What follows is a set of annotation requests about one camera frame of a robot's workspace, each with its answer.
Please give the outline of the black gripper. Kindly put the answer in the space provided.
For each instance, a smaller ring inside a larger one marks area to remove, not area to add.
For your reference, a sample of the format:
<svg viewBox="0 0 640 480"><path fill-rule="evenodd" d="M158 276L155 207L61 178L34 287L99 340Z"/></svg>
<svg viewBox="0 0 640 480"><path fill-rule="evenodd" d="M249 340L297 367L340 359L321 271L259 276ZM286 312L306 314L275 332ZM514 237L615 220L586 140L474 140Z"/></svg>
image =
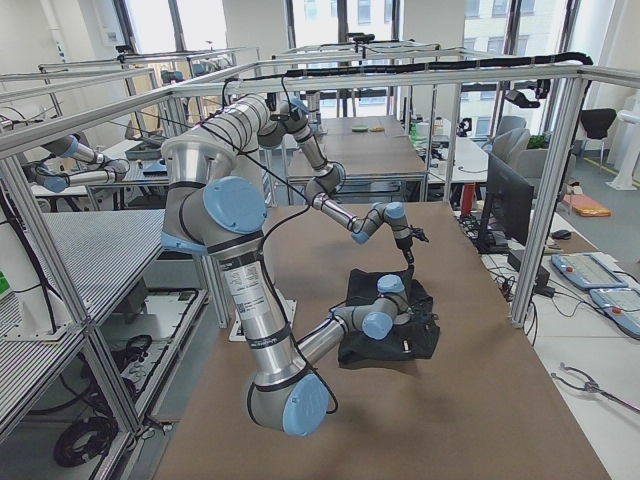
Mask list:
<svg viewBox="0 0 640 480"><path fill-rule="evenodd" d="M411 273L415 270L415 259L412 251L413 239L411 236L396 239L396 246L398 249L403 250L402 254L407 262L407 270Z"/></svg>

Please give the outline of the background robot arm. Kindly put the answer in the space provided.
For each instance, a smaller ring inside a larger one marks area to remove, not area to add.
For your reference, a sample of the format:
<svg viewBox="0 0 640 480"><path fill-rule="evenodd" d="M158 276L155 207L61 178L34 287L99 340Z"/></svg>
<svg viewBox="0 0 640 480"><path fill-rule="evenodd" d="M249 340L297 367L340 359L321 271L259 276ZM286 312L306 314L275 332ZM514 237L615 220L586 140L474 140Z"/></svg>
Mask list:
<svg viewBox="0 0 640 480"><path fill-rule="evenodd" d="M43 144L42 147L48 150L50 155L43 160L30 163L27 178L30 182L35 182L54 193L77 185L116 183L125 178L130 168L126 160L114 159L98 152L81 143L74 135L61 137ZM71 158L76 165L70 170L51 170L46 161L54 157Z"/></svg>

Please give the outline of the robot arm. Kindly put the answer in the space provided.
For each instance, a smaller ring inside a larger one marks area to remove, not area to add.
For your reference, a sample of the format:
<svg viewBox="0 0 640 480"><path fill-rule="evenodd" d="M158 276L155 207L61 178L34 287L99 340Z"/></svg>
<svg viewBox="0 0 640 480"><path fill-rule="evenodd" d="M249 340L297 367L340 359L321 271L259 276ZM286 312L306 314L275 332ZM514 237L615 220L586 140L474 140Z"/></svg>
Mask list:
<svg viewBox="0 0 640 480"><path fill-rule="evenodd" d="M396 247L407 264L414 263L413 239L421 238L423 231L415 230L407 223L404 204L379 203L371 207L365 217L352 215L342 208L332 195L345 178L343 166L327 159L308 123L305 107L295 100L275 104L257 95L249 95L198 124L198 127L221 141L240 156L250 158L248 141L234 140L231 127L247 134L247 140L255 140L263 148L270 148L285 135L292 136L312 167L314 175L300 195L308 206L323 212L346 228L354 241L363 244L384 224L392 230Z"/></svg>
<svg viewBox="0 0 640 480"><path fill-rule="evenodd" d="M360 331L380 341L406 322L408 296L401 278L382 276L370 304L332 309L297 342L261 248L266 205L253 183L233 175L235 149L187 133L165 141L162 157L170 186L161 243L167 250L218 262L257 364L246 389L247 415L290 436L313 433L333 400L314 362L348 333Z"/></svg>

